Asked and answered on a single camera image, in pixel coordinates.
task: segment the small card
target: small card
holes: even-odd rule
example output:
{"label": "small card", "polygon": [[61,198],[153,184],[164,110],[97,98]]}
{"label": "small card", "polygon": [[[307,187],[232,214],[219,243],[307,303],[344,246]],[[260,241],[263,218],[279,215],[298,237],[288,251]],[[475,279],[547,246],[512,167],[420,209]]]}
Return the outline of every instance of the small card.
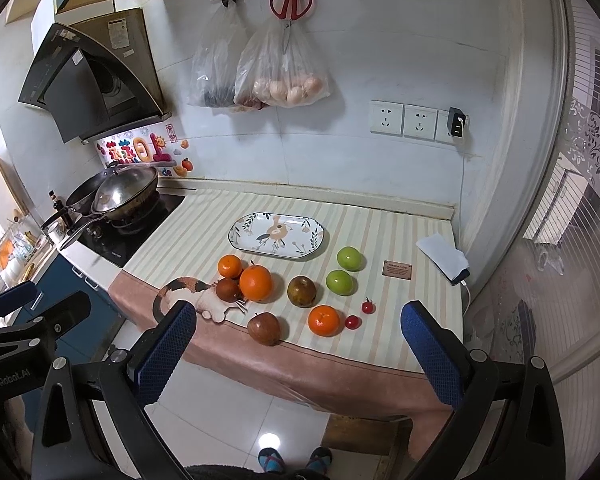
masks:
{"label": "small card", "polygon": [[388,276],[389,278],[410,280],[411,268],[412,267],[410,264],[401,264],[398,262],[389,262],[388,260],[385,260],[384,266],[382,266],[382,275]]}

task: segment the wok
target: wok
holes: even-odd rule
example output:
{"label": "wok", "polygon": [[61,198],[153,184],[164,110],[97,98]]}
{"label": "wok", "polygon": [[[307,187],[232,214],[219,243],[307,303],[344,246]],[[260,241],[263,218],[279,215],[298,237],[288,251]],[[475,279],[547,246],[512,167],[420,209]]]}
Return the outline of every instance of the wok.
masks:
{"label": "wok", "polygon": [[90,206],[91,219],[74,231],[60,246],[73,244],[91,224],[103,218],[111,221],[133,216],[158,187],[158,171],[150,166],[114,168],[96,191]]}
{"label": "wok", "polygon": [[64,204],[64,208],[51,215],[41,226],[42,231],[46,230],[55,220],[58,220],[65,213],[80,213],[81,215],[91,214],[91,204],[96,196],[96,192],[107,177],[113,173],[113,170],[107,168],[100,173],[93,175],[85,180],[77,189],[69,195]]}

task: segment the orange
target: orange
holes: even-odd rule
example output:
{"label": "orange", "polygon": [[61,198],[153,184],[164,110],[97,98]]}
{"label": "orange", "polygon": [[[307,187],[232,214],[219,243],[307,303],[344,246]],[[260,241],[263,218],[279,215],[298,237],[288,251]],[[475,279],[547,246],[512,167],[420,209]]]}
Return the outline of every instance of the orange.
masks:
{"label": "orange", "polygon": [[226,254],[218,262],[218,272],[223,278],[237,278],[242,272],[242,262],[235,254]]}
{"label": "orange", "polygon": [[332,306],[318,305],[309,313],[306,323],[315,335],[330,337],[340,329],[340,315]]}
{"label": "orange", "polygon": [[270,272],[261,265],[252,265],[243,270],[240,276],[240,291],[251,301],[264,300],[273,290]]}

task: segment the soy sauce bottle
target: soy sauce bottle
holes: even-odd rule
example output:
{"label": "soy sauce bottle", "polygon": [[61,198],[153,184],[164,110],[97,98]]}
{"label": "soy sauce bottle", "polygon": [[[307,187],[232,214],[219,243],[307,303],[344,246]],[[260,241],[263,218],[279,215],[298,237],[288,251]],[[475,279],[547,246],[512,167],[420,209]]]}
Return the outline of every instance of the soy sauce bottle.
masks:
{"label": "soy sauce bottle", "polygon": [[59,198],[56,197],[56,194],[53,192],[53,190],[49,191],[49,196],[51,197],[51,200],[54,203],[54,209],[56,211],[62,211],[64,209],[64,213],[62,215],[60,215],[60,218],[64,222],[64,225],[66,225],[66,228],[68,229],[71,226],[73,226],[74,225],[74,221],[71,220],[71,216],[69,215],[69,211],[64,208],[64,204],[62,204],[62,200],[60,200]]}

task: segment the striped tablecloth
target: striped tablecloth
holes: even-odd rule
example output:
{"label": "striped tablecloth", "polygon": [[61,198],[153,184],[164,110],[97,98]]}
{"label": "striped tablecloth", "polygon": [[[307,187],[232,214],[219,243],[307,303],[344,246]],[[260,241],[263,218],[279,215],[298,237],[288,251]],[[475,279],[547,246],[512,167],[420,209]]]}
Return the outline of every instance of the striped tablecloth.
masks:
{"label": "striped tablecloth", "polygon": [[[309,216],[325,231],[323,246],[308,260],[287,260],[272,256],[243,253],[227,239],[235,220],[251,212],[272,212]],[[394,213],[350,205],[331,204],[240,193],[226,190],[197,190],[185,197],[174,211],[126,264],[125,270],[144,282],[161,288],[174,278],[192,276],[207,283],[218,279],[216,265],[224,254],[237,254],[253,260],[283,277],[271,303],[248,303],[249,312],[227,312],[230,322],[246,326],[254,314],[270,311],[288,325],[286,341],[318,352],[372,365],[421,372],[417,360],[400,332],[400,311],[409,300],[420,300],[443,328],[462,337],[462,312],[459,287],[452,287],[435,265],[417,249],[419,238],[440,233],[454,244],[451,224],[445,220]],[[338,250],[358,248],[366,257],[366,266],[352,272],[357,291],[341,297],[327,290],[325,277],[340,268]],[[385,260],[413,265],[411,280],[382,275]],[[357,330],[343,330],[332,338],[314,335],[306,325],[310,309],[293,306],[286,298],[286,284],[298,274],[309,276],[321,285],[318,299],[346,316],[362,318]],[[371,315],[360,306],[369,297],[377,306]]]}

